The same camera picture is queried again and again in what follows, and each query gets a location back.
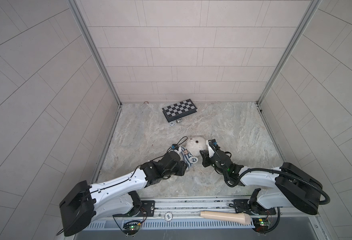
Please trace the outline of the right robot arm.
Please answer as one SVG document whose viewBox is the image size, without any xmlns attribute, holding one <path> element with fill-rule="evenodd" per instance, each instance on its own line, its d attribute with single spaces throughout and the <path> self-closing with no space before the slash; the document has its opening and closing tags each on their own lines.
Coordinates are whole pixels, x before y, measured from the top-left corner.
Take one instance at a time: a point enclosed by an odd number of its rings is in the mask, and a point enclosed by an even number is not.
<svg viewBox="0 0 352 240">
<path fill-rule="evenodd" d="M 203 166 L 214 167 L 228 187 L 259 186 L 248 203 L 256 214 L 261 210 L 295 207 L 305 214 L 316 215 L 320 205 L 330 203 L 322 184 L 291 163 L 272 169 L 248 168 L 234 164 L 228 152 L 203 150 L 200 154 Z"/>
</svg>

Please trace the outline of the white teddy bear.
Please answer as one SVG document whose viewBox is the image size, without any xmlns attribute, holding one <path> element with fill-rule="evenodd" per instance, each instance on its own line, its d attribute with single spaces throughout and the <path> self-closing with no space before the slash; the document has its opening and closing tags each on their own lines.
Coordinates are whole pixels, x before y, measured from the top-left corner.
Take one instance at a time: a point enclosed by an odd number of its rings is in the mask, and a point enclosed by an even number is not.
<svg viewBox="0 0 352 240">
<path fill-rule="evenodd" d="M 201 157 L 200 151 L 207 150 L 206 140 L 203 137 L 191 137 L 186 141 L 186 149 L 194 156 Z"/>
</svg>

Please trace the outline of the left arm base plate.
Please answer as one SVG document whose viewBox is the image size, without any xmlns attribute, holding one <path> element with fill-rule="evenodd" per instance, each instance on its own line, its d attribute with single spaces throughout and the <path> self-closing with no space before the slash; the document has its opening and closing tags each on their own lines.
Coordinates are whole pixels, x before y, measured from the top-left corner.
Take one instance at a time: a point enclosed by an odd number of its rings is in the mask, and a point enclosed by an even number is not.
<svg viewBox="0 0 352 240">
<path fill-rule="evenodd" d="M 141 204 L 134 204 L 133 208 L 126 214 L 116 214 L 114 217 L 143 218 L 154 216 L 155 201 L 142 201 Z"/>
</svg>

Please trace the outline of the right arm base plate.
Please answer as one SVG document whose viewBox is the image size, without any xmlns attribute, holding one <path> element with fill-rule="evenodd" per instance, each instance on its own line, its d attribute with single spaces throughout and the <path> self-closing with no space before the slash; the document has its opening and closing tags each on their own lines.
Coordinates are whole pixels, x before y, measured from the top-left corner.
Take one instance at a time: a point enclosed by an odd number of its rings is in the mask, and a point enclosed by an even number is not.
<svg viewBox="0 0 352 240">
<path fill-rule="evenodd" d="M 236 213 L 245 213 L 250 216 L 266 216 L 277 213 L 275 208 L 265 209 L 256 201 L 248 199 L 234 200 L 233 205 Z"/>
</svg>

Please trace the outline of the blue white striped sweater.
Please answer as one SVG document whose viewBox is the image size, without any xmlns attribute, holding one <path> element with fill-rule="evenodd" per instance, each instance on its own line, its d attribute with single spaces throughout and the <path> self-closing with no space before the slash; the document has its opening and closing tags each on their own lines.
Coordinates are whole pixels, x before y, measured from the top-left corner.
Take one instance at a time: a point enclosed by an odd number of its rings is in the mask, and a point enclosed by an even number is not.
<svg viewBox="0 0 352 240">
<path fill-rule="evenodd" d="M 199 161 L 196 156 L 183 146 L 180 147 L 180 153 L 182 154 L 183 161 L 187 164 L 188 170 Z"/>
</svg>

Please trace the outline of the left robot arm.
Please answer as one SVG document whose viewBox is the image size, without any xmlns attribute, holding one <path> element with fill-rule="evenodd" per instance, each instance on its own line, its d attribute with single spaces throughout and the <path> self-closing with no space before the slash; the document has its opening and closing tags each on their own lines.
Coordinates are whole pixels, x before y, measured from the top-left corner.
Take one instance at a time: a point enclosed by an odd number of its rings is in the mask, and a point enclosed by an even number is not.
<svg viewBox="0 0 352 240">
<path fill-rule="evenodd" d="M 133 172 L 103 183 L 78 182 L 59 204 L 66 237 L 85 229 L 92 221 L 113 216 L 134 216 L 142 206 L 137 191 L 171 176 L 183 176 L 191 163 L 183 154 L 171 151 L 159 161 L 139 165 Z"/>
</svg>

